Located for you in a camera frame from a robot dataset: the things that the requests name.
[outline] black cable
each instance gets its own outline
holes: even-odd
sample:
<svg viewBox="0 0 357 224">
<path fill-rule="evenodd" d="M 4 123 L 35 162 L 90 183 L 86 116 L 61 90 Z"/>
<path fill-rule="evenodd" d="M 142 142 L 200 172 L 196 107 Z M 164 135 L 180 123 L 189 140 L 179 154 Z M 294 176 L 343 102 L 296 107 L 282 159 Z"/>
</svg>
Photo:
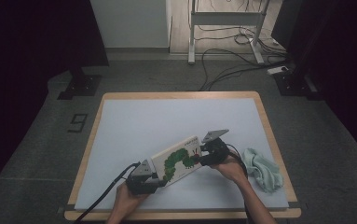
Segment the black cable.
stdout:
<svg viewBox="0 0 357 224">
<path fill-rule="evenodd" d="M 191 30 L 192 28 L 190 27 L 190 17 L 189 17 L 189 14 L 190 14 L 189 0 L 187 0 L 187 24 L 189 25 L 189 30 Z"/>
<path fill-rule="evenodd" d="M 245 29 L 245 30 L 251 32 L 252 35 L 247 35 L 247 34 L 243 33 L 243 32 L 242 32 L 242 29 Z M 238 36 L 245 36 L 247 39 L 249 39 L 250 37 L 254 37 L 254 31 L 252 31 L 252 30 L 250 30 L 250 29 L 241 27 L 241 28 L 239 29 L 239 32 L 240 32 L 240 34 L 239 34 Z M 258 42 L 259 42 L 259 44 L 261 45 L 262 49 L 263 49 L 265 52 L 275 53 L 275 54 L 286 53 L 286 50 L 285 50 L 285 49 L 276 49 L 276 48 L 273 48 L 273 47 L 271 47 L 271 46 L 266 45 L 260 38 L 258 39 Z"/>
<path fill-rule="evenodd" d="M 195 38 L 195 40 L 203 40 L 203 39 L 229 39 L 233 38 L 236 35 L 224 36 L 224 37 L 202 37 L 202 38 Z"/>
<path fill-rule="evenodd" d="M 105 196 L 109 193 L 109 191 L 111 191 L 111 189 L 114 187 L 114 185 L 117 183 L 117 181 L 119 181 L 124 174 L 126 174 L 126 172 L 128 172 L 128 170 L 131 167 L 137 167 L 139 166 L 141 163 L 140 162 L 136 162 L 133 163 L 132 165 L 128 166 L 122 173 L 120 173 L 120 175 L 108 186 L 108 188 L 105 190 L 105 192 L 102 194 L 102 196 L 100 196 L 99 199 L 97 199 L 96 202 L 94 202 L 91 207 L 88 208 L 88 210 L 86 210 L 84 213 L 82 213 L 82 215 L 80 215 L 80 217 L 78 217 L 76 219 L 76 221 L 74 222 L 74 224 L 78 224 L 80 223 L 80 221 L 82 220 L 83 217 L 85 217 L 91 210 L 93 210 L 94 207 L 97 206 L 97 204 L 99 204 L 100 201 L 103 200 L 103 198 L 105 198 Z"/>
<path fill-rule="evenodd" d="M 249 69 L 241 69 L 241 70 L 238 70 L 238 71 L 233 71 L 233 72 L 229 72 L 227 74 L 224 74 L 222 75 L 225 71 L 229 70 L 229 69 L 232 69 L 232 68 L 228 68 L 226 70 L 224 70 L 222 73 L 220 73 L 212 82 L 210 83 L 207 83 L 208 81 L 208 78 L 209 78 L 209 75 L 208 75 L 208 72 L 207 72 L 207 68 L 205 66 L 205 63 L 204 63 L 204 56 L 209 52 L 209 51 L 223 51 L 223 52 L 228 52 L 228 53 L 231 53 L 237 57 L 239 57 L 240 59 L 242 59 L 243 61 L 247 62 L 248 66 L 255 66 L 255 68 L 249 68 Z M 271 66 L 275 66 L 275 65 L 278 65 L 278 64 L 282 64 L 282 63 L 286 63 L 286 61 L 281 61 L 281 62 L 277 62 L 277 63 L 271 63 L 271 64 L 267 64 L 267 65 L 263 65 L 263 64 L 258 64 L 258 63 L 252 63 L 248 60 L 246 60 L 245 58 L 241 57 L 239 54 L 235 53 L 235 52 L 232 52 L 230 50 L 226 50 L 226 49 L 207 49 L 206 51 L 204 51 L 204 53 L 201 55 L 201 64 L 203 66 L 203 69 L 204 69 L 204 74 L 205 74 L 205 80 L 204 80 L 204 83 L 201 85 L 201 87 L 198 89 L 198 91 L 206 91 L 207 89 L 210 90 L 211 86 L 216 83 L 216 82 L 219 82 L 219 81 L 222 81 L 222 80 L 225 80 L 227 78 L 231 78 L 232 75 L 235 75 L 237 73 L 241 73 L 239 75 L 236 75 L 236 76 L 240 76 L 242 75 L 243 72 L 248 72 L 248 71 L 253 71 L 253 70 L 257 70 L 257 69 L 263 69 L 263 68 L 267 68 L 267 67 L 271 67 Z"/>
<path fill-rule="evenodd" d="M 251 6 L 253 7 L 253 11 L 254 11 L 254 0 L 252 0 Z"/>
<path fill-rule="evenodd" d="M 238 40 L 239 37 L 244 37 L 244 38 L 247 39 L 247 41 L 246 41 L 246 42 L 239 42 L 239 40 Z M 247 45 L 247 44 L 250 43 L 250 39 L 249 39 L 248 36 L 246 36 L 246 35 L 238 34 L 238 35 L 236 35 L 236 36 L 234 37 L 234 42 L 236 42 L 236 44 L 238 44 L 238 45 Z"/>
<path fill-rule="evenodd" d="M 236 11 L 239 11 L 239 9 L 242 7 L 242 6 L 244 6 L 244 4 L 245 4 L 245 0 L 242 0 L 242 4 L 237 8 L 237 10 Z M 247 11 L 247 9 L 248 9 L 248 5 L 250 4 L 250 0 L 248 0 L 247 1 L 247 6 L 245 7 L 245 10 L 244 10 L 244 12 L 246 12 Z"/>
<path fill-rule="evenodd" d="M 262 1 L 263 0 L 260 0 L 259 9 L 257 10 L 258 12 L 260 12 L 260 7 L 262 6 Z"/>
<path fill-rule="evenodd" d="M 236 150 L 237 155 L 239 155 L 240 160 L 241 160 L 241 155 L 240 155 L 240 153 L 238 152 L 238 150 L 237 150 L 235 147 L 233 147 L 233 148 L 234 148 L 234 150 Z"/>
<path fill-rule="evenodd" d="M 213 10 L 216 12 L 216 9 L 213 7 L 213 0 L 210 0 L 210 4 L 211 4 L 211 7 L 213 8 Z"/>
<path fill-rule="evenodd" d="M 199 25 L 198 25 L 199 29 L 202 30 L 202 31 L 221 31 L 221 30 L 232 30 L 232 29 L 240 29 L 239 26 L 233 26 L 233 27 L 225 27 L 225 28 L 216 28 L 216 29 L 204 29 L 204 28 L 201 28 Z"/>
<path fill-rule="evenodd" d="M 227 71 L 229 71 L 229 70 L 232 70 L 232 69 L 235 69 L 235 68 L 238 68 L 238 67 L 241 67 L 241 66 L 251 66 L 251 65 L 250 65 L 250 64 L 238 64 L 238 65 L 235 65 L 235 66 L 233 66 L 233 67 L 229 67 L 229 68 L 223 70 L 222 72 L 220 72 L 219 75 L 215 77 L 215 79 L 217 79 L 217 78 L 219 78 L 220 76 L 222 76 L 222 74 L 224 74 L 225 72 L 227 72 Z"/>
</svg>

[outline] white wall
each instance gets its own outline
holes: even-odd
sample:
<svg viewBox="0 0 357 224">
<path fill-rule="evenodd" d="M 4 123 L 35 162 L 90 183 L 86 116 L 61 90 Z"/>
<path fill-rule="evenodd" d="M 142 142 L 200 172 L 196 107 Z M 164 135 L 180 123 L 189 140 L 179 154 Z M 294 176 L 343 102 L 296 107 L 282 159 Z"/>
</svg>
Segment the white wall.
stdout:
<svg viewBox="0 0 357 224">
<path fill-rule="evenodd" d="M 106 48 L 167 48 L 170 0 L 90 0 Z"/>
</svg>

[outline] power strip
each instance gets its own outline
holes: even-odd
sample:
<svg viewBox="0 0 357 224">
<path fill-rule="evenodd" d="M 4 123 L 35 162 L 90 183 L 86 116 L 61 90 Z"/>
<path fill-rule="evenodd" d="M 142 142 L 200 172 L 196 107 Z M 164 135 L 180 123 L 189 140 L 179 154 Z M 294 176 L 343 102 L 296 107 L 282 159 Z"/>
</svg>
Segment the power strip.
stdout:
<svg viewBox="0 0 357 224">
<path fill-rule="evenodd" d="M 288 73 L 288 72 L 289 69 L 285 66 L 268 69 L 268 74 L 271 76 L 279 73 Z"/>
</svg>

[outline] gray carpet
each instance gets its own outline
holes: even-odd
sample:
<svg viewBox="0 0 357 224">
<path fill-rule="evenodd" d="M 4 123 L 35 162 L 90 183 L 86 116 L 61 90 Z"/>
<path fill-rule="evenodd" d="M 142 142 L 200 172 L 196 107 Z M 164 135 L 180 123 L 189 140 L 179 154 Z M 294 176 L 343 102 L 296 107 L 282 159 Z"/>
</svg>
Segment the gray carpet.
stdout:
<svg viewBox="0 0 357 224">
<path fill-rule="evenodd" d="M 206 66 L 211 78 L 239 63 L 207 61 Z M 104 93 L 196 91 L 204 80 L 200 61 L 111 61 L 109 68 L 85 71 L 103 75 L 95 96 L 59 101 L 71 77 L 64 73 L 50 80 L 48 98 L 0 174 L 0 223 L 71 223 L 63 208 Z M 325 102 L 280 96 L 266 70 L 225 80 L 212 91 L 259 92 L 302 206 L 300 218 L 279 223 L 357 223 L 357 144 Z M 81 133 L 67 132 L 78 128 L 71 124 L 74 114 L 88 114 Z"/>
</svg>

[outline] cable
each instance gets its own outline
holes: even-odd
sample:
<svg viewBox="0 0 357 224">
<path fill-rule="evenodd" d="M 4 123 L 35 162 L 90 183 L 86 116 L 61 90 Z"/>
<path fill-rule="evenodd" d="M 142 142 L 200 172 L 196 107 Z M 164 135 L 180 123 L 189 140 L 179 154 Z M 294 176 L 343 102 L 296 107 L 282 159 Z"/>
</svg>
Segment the cable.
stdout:
<svg viewBox="0 0 357 224">
<path fill-rule="evenodd" d="M 230 36 L 225 36 L 225 37 L 202 37 L 202 38 L 195 38 L 195 40 L 203 40 L 203 39 L 229 39 L 233 38 L 236 35 L 230 35 Z"/>
<path fill-rule="evenodd" d="M 254 11 L 254 0 L 252 0 L 251 6 L 253 7 L 253 11 Z"/>
<path fill-rule="evenodd" d="M 246 36 L 246 37 L 254 37 L 254 31 L 252 31 L 252 30 L 250 30 L 250 29 L 248 29 L 248 28 L 241 27 L 241 28 L 239 29 L 239 32 L 240 32 L 240 35 L 243 35 L 243 36 Z M 285 49 L 276 49 L 276 48 L 273 48 L 273 47 L 271 47 L 271 46 L 268 46 L 268 45 L 264 44 L 263 41 L 261 41 L 262 39 L 272 39 L 272 37 L 271 37 L 271 38 L 259 38 L 259 42 L 260 42 L 261 45 L 264 45 L 264 46 L 266 46 L 266 47 L 269 48 L 269 49 L 275 49 L 275 50 L 280 50 L 280 51 L 286 52 Z"/>
<path fill-rule="evenodd" d="M 239 37 L 244 37 L 244 38 L 247 39 L 247 41 L 246 41 L 246 42 L 239 42 L 239 40 L 238 40 Z M 235 41 L 236 44 L 238 44 L 238 45 L 247 45 L 247 44 L 250 43 L 250 39 L 248 38 L 248 36 L 245 36 L 245 35 L 236 35 L 236 36 L 234 37 L 234 41 Z"/>
<path fill-rule="evenodd" d="M 260 0 L 259 9 L 257 10 L 258 12 L 260 12 L 260 7 L 262 6 L 262 1 L 263 0 Z"/>
<path fill-rule="evenodd" d="M 105 192 L 102 194 L 102 196 L 100 196 L 100 198 L 97 199 L 96 202 L 94 202 L 94 204 L 92 204 L 91 207 L 88 208 L 88 210 L 86 210 L 84 213 L 82 213 L 82 215 L 80 215 L 80 217 L 78 217 L 76 219 L 74 224 L 80 223 L 82 218 L 85 217 L 91 210 L 93 210 L 93 208 L 96 207 L 97 204 L 99 204 L 99 202 L 103 200 L 103 198 L 105 198 L 105 196 L 109 193 L 109 191 L 111 191 L 111 189 L 114 187 L 114 185 L 117 183 L 117 181 L 119 181 L 123 177 L 123 175 L 126 174 L 126 172 L 128 172 L 128 170 L 131 167 L 137 167 L 140 164 L 141 164 L 140 162 L 133 163 L 132 165 L 128 166 L 122 173 L 120 173 L 120 175 L 108 186 L 108 188 L 105 190 Z"/>
<path fill-rule="evenodd" d="M 261 30 L 267 30 L 267 31 L 270 31 L 270 32 L 272 32 L 271 30 L 269 30 L 269 29 L 267 29 L 267 28 L 264 28 L 264 27 L 262 27 L 262 29 Z M 251 32 L 252 34 L 251 35 L 248 35 L 247 33 L 245 33 L 245 31 L 249 31 L 249 32 Z M 253 37 L 254 36 L 254 31 L 252 31 L 252 30 L 250 30 L 250 29 L 248 29 L 248 28 L 244 28 L 244 27 L 240 27 L 240 29 L 239 29 L 239 32 L 240 32 L 240 34 L 241 35 L 245 35 L 245 36 L 249 36 L 249 37 Z M 263 39 L 263 40 L 267 40 L 267 39 L 273 39 L 272 37 L 259 37 L 259 39 Z"/>
<path fill-rule="evenodd" d="M 242 1 L 242 4 L 237 8 L 236 11 L 239 11 L 239 9 L 245 4 L 245 0 Z M 250 0 L 247 1 L 247 6 L 245 7 L 244 12 L 248 10 L 248 5 L 250 4 Z"/>
<path fill-rule="evenodd" d="M 213 10 L 216 12 L 216 9 L 213 7 L 213 0 L 210 0 L 210 4 L 211 4 L 211 7 L 213 8 Z"/>
<path fill-rule="evenodd" d="M 217 29 L 211 29 L 211 30 L 207 30 L 207 29 L 201 28 L 199 25 L 198 25 L 198 27 L 199 27 L 200 30 L 202 30 L 202 31 L 221 31 L 221 30 L 240 29 L 239 26 L 226 27 L 226 28 L 217 28 Z"/>
<path fill-rule="evenodd" d="M 190 26 L 190 8 L 189 8 L 189 0 L 187 0 L 187 24 L 189 25 L 189 30 L 192 29 L 192 27 Z"/>
<path fill-rule="evenodd" d="M 221 73 L 219 73 L 218 76 L 216 76 L 216 78 L 207 83 L 208 82 L 208 78 L 209 78 L 209 75 L 208 75 L 208 72 L 207 72 L 207 68 L 205 66 L 205 63 L 204 63 L 204 56 L 209 52 L 209 51 L 223 51 L 223 52 L 228 52 L 230 54 L 233 54 L 239 58 L 241 58 L 243 61 L 247 62 L 248 64 L 241 64 L 241 65 L 236 65 L 234 67 L 231 67 L 231 68 L 228 68 L 228 69 L 225 69 L 224 71 L 222 71 Z M 198 91 L 209 91 L 211 89 L 211 87 L 217 83 L 217 82 L 220 82 L 220 81 L 223 81 L 225 79 L 228 79 L 228 78 L 232 78 L 232 77 L 239 77 L 241 76 L 244 72 L 248 72 L 248 71 L 253 71 L 253 70 L 258 70 L 258 69 L 264 69 L 264 68 L 268 68 L 268 67 L 271 67 L 271 66 L 275 66 L 275 65 L 279 65 L 279 64 L 283 64 L 283 63 L 286 63 L 286 61 L 280 61 L 280 62 L 276 62 L 276 63 L 270 63 L 270 64 L 257 64 L 257 63 L 252 63 L 248 60 L 246 60 L 245 58 L 241 57 L 239 54 L 237 53 L 234 53 L 230 50 L 226 50 L 226 49 L 207 49 L 206 51 L 204 51 L 204 53 L 201 55 L 201 64 L 202 64 L 202 67 L 204 69 L 204 74 L 205 74 L 205 80 L 203 82 L 203 84 L 201 85 L 201 87 L 198 89 Z M 224 74 L 226 71 L 228 70 L 231 70 L 231 69 L 234 69 L 234 68 L 237 68 L 238 66 L 254 66 L 253 68 L 248 68 L 248 69 L 239 69 L 237 71 L 231 71 L 231 72 L 228 72 L 226 74 Z"/>
<path fill-rule="evenodd" d="M 236 150 L 237 155 L 239 155 L 240 160 L 241 160 L 241 155 L 240 155 L 240 153 L 238 152 L 238 150 L 237 150 L 235 147 L 233 147 L 233 148 L 234 148 L 234 150 Z"/>
</svg>

